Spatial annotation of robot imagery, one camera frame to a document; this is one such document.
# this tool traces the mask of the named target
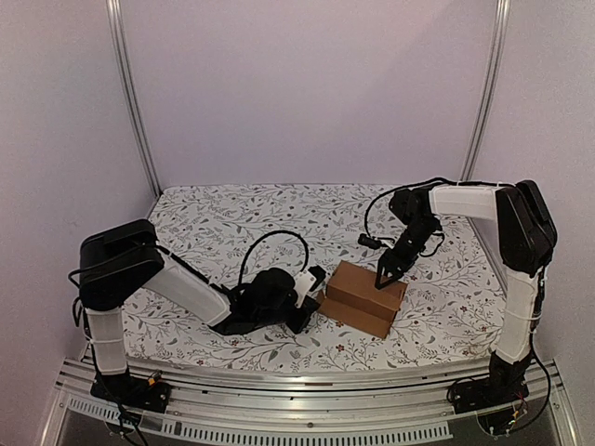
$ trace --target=black bracket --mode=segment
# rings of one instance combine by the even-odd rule
[[[113,377],[115,379],[111,378],[108,375],[96,375],[91,387],[91,395],[101,400],[120,402],[126,407],[134,407],[142,411],[165,413],[171,395],[171,386],[168,383],[157,381],[149,386],[146,378],[130,376],[128,372],[115,375]]]

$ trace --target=table surface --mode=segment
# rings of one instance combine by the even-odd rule
[[[364,211],[387,186],[256,185],[172,188],[150,216],[160,243],[212,282],[234,286],[250,244],[271,230],[293,230],[310,246],[310,265],[333,271],[340,260],[375,269],[381,250],[357,243]],[[465,218],[442,219],[445,242],[404,277],[408,290],[385,339],[315,314],[293,335],[275,325],[244,336],[211,332],[195,315],[152,292],[126,301],[126,351],[184,365],[285,373],[382,370],[484,357],[499,336],[505,298]],[[403,225],[388,198],[370,214],[376,235],[398,237]],[[438,242],[430,239],[428,250]],[[303,248],[275,236],[247,263],[249,280],[272,266],[299,270]]]

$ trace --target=metal frame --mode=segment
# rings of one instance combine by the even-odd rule
[[[471,142],[467,150],[463,170],[461,171],[461,181],[468,181],[473,175],[473,169],[477,162],[477,157],[482,145],[485,126],[492,106],[494,92],[496,90],[496,81],[500,68],[500,60],[504,50],[504,40],[506,37],[506,28],[509,21],[510,0],[498,0],[496,7],[496,23],[494,34],[492,36],[492,49],[490,50],[490,59],[488,60],[487,74],[483,85],[482,101],[475,119],[475,126],[471,134]]]
[[[134,131],[134,137],[139,149],[140,161],[142,162],[142,167],[153,196],[159,198],[163,190],[159,183],[159,177],[157,176],[155,164],[152,160],[151,148],[149,147],[149,139],[147,138],[147,132],[145,131],[145,126],[140,115],[139,100],[134,87],[130,59],[126,48],[120,0],[107,0],[107,9],[110,29],[112,30],[113,49],[122,80],[122,89],[130,115],[130,123],[132,124],[132,130]]]
[[[149,376],[155,364],[129,359],[130,370]],[[208,367],[163,366],[173,386],[167,412],[142,413],[146,432],[202,444],[271,446],[379,446],[447,439],[449,423],[472,414],[455,414],[446,401],[453,380],[485,376],[488,359],[459,361],[390,371],[275,374]],[[551,409],[563,445],[577,445],[575,424],[555,363]],[[116,423],[114,404],[89,396],[95,370],[89,353],[81,361],[66,360],[56,389],[58,408],[43,445],[54,445],[67,410]],[[547,390],[537,365],[526,373],[529,400]]]
[[[122,80],[122,88],[126,99],[126,106],[130,115],[130,123],[139,148],[140,160],[142,162],[147,181],[151,188],[152,194],[155,198],[159,198],[163,193],[163,189],[159,182],[159,177],[154,165],[149,145],[149,139],[145,130],[144,123],[140,114],[139,100],[134,87],[134,80],[132,77],[130,59],[126,47],[126,37],[124,30],[124,21],[122,19],[122,9],[120,0],[106,0],[108,19],[110,28],[112,30],[113,48],[115,51],[118,70]],[[498,0],[496,6],[496,21],[494,26],[494,33],[492,36],[492,45],[490,56],[488,60],[487,74],[483,85],[482,99],[469,148],[463,163],[460,179],[462,181],[469,180],[475,168],[477,157],[479,155],[480,147],[483,140],[483,133],[487,124],[489,111],[492,105],[494,92],[496,90],[496,80],[502,52],[504,49],[504,41],[506,37],[506,28],[509,18],[509,4],[510,0]]]

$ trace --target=white wall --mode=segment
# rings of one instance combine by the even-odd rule
[[[475,178],[539,184],[559,232],[542,356],[555,356],[585,444],[595,444],[595,3],[512,2]],[[492,228],[484,228],[496,246]]]
[[[0,443],[33,444],[66,355],[84,237],[151,198],[105,3],[0,2]]]
[[[496,1],[129,0],[165,186],[457,177]]]

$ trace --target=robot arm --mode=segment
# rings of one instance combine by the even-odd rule
[[[545,268],[557,242],[556,229],[535,182],[401,189],[390,200],[390,210],[405,230],[378,260],[378,289],[398,281],[413,267],[428,239],[442,229],[437,216],[496,222],[508,278],[502,334],[490,361],[490,377],[479,384],[480,390],[471,388],[477,387],[473,383],[459,385],[456,409],[477,410],[515,400],[519,391],[526,393],[523,377],[532,358],[530,336],[541,316]],[[377,241],[362,235],[360,243],[372,246]]]
[[[160,383],[153,388],[156,379],[145,382],[131,377],[126,362],[122,306],[139,288],[182,306],[221,335],[245,335],[275,323],[285,323],[297,334],[318,308],[307,293],[325,276],[320,267],[304,270],[295,278],[272,268],[231,290],[216,286],[160,246],[148,220],[84,240],[81,268],[70,277],[73,274],[80,274],[79,298],[97,368],[97,384],[91,393],[156,412],[165,410],[168,386]]]

